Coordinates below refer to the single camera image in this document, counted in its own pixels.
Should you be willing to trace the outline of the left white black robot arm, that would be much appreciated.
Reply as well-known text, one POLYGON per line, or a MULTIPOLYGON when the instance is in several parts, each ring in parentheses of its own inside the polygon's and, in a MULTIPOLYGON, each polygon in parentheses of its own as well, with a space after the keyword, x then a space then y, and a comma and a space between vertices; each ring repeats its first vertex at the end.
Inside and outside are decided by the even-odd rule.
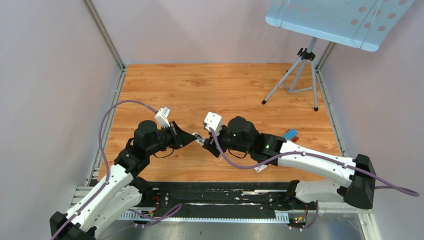
POLYGON ((95 240, 128 209, 149 206, 153 201, 150 184, 139 174, 150 157, 170 148, 178 150, 194 142, 196 136, 172 121, 158 128, 151 120, 139 123, 114 164, 95 187, 65 213, 50 218, 53 240, 95 240))

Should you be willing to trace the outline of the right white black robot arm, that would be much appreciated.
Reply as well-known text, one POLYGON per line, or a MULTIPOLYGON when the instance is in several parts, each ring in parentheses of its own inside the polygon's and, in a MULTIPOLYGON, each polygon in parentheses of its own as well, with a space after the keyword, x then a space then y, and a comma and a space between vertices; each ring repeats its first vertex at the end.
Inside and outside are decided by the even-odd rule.
POLYGON ((203 126, 210 135, 203 148, 216 157, 236 151, 249 155, 257 166, 291 167, 325 177, 317 181, 292 180, 285 195, 286 204, 292 209, 316 201, 344 202, 364 210, 373 208, 376 172, 366 155, 352 158, 312 150, 283 136, 260 133, 241 116, 224 125, 220 115, 209 112, 203 126))

